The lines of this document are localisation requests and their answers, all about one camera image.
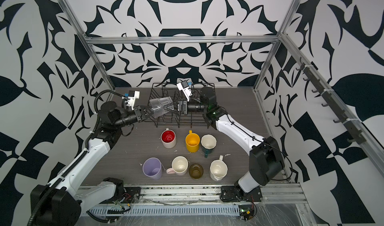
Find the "clear glass tumbler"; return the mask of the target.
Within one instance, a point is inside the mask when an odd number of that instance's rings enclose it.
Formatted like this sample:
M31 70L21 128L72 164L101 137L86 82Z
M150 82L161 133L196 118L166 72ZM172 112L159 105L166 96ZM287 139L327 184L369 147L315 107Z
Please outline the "clear glass tumbler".
M150 99L149 102L152 108L154 118L159 118L167 114L168 112L174 110L174 103L170 96Z

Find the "dark green mug white inside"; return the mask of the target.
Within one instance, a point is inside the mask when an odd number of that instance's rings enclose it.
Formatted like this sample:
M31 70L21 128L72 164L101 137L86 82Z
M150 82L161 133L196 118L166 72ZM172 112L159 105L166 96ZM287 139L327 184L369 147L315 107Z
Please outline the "dark green mug white inside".
M204 135L201 138L202 152L204 153L205 158L208 157L214 150L217 145L217 140L212 135Z

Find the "lavender plastic cup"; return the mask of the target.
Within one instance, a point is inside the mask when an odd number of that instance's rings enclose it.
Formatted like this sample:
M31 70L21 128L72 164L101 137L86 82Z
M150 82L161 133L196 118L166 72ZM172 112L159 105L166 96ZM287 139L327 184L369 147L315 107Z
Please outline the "lavender plastic cup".
M159 180L163 175L163 165L157 158L149 158L143 164L143 173L146 177Z

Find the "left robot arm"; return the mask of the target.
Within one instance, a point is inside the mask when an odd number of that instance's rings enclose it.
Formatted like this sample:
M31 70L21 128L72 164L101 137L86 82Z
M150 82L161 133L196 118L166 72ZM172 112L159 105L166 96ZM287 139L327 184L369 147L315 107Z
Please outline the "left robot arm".
M47 185L38 185L32 190L29 226L73 226L82 214L99 203L122 198L124 183L115 178L104 179L82 194L78 194L78 189L96 164L116 145L123 134L122 128L147 120L154 111L142 105L127 111L114 101L103 103L95 111L96 127L82 152Z

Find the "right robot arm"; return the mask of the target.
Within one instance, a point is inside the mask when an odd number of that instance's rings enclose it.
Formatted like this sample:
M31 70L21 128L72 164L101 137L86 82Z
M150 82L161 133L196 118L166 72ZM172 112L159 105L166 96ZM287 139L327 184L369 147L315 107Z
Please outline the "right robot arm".
M241 195L265 186L285 167L285 154L280 151L277 141L273 137L259 136L235 121L225 108L218 105L212 87L201 88L199 99L172 101L163 108L201 113L208 127L227 135L248 154L249 170L235 183L235 189Z

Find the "white mug red inside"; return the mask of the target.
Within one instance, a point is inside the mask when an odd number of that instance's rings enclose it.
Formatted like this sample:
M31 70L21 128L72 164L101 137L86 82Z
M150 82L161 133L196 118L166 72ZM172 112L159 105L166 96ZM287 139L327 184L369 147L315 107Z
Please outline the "white mug red inside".
M161 141L166 149L174 148L177 144L176 133L169 128L166 128L161 134Z

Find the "yellow mug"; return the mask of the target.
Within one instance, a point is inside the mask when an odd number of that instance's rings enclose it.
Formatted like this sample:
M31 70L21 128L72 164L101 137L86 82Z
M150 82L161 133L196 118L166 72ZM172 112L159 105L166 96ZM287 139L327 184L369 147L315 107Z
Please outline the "yellow mug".
M200 137L196 133L193 133L192 130L189 130L185 142L187 150L190 153L196 153L200 148Z

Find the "olive green glass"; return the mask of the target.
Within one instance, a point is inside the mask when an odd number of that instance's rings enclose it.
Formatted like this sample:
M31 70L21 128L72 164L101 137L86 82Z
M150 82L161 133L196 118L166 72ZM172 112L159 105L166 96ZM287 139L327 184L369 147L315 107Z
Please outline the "olive green glass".
M200 164L193 164L189 168L189 175L192 179L200 179L204 174L204 169Z

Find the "cream white mug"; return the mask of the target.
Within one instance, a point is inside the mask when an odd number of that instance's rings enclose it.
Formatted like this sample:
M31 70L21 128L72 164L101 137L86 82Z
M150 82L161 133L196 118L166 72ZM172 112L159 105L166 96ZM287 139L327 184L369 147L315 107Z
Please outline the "cream white mug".
M221 181L228 173L228 166L224 162L224 156L220 155L218 160L212 161L210 165L210 177L213 181Z

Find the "green circuit board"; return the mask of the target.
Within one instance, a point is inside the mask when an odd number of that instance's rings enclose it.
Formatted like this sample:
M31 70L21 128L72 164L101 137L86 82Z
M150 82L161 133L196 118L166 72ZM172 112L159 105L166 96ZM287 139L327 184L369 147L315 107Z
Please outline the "green circuit board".
M243 221L252 219L257 213L257 208L251 205L240 205L239 206L239 217Z

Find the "aluminium frame crossbar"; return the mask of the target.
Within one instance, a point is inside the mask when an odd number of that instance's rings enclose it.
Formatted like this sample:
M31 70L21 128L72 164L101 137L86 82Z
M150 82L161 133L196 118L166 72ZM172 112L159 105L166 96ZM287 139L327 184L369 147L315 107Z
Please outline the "aluminium frame crossbar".
M275 35L264 36L164 36L164 37L85 37L87 44L155 44L155 43L243 43L276 42Z

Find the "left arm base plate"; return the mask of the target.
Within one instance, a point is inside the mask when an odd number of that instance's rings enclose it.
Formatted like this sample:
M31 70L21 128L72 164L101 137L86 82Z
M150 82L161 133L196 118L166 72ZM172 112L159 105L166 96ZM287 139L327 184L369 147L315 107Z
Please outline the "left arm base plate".
M113 202L134 203L141 197L141 187L123 187L119 186L115 190Z

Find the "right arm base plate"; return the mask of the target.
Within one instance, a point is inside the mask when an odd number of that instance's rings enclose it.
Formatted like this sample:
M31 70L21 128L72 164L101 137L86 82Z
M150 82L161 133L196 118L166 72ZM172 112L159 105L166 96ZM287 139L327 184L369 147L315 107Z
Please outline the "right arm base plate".
M263 195L260 187L256 187L248 193L244 193L239 186L221 186L220 200L229 202L261 202Z

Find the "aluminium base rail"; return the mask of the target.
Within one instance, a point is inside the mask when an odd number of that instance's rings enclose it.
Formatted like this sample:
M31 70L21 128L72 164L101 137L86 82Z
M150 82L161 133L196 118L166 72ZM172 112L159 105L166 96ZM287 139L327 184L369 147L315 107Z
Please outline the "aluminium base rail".
M219 205L219 204L249 204L254 202L229 202L220 200L221 186L230 184L205 184L205 185L127 185L124 187L141 187L141 197L130 204L149 205ZM254 204L262 205L307 205L308 200L299 184L272 183L261 186L263 200ZM112 200L103 200L95 206L126 207L128 203L114 203Z

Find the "grey wall hook rail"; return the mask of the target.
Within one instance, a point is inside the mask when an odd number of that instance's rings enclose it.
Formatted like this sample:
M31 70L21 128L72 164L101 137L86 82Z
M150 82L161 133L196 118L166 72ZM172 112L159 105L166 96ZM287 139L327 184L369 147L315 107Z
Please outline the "grey wall hook rail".
M333 120L333 122L335 124L342 124L349 132L351 138L347 139L347 141L349 143L357 143L359 145L365 143L367 140L363 136L361 127L358 126L358 119L353 117L352 114L348 112L347 107L344 105L340 97L333 89L331 89L329 84L318 73L316 68L313 65L305 64L300 58L300 67L297 70L302 71L306 76L304 80L311 82L315 87L312 92L323 98L325 103L323 103L322 106L329 107L335 114L337 118Z

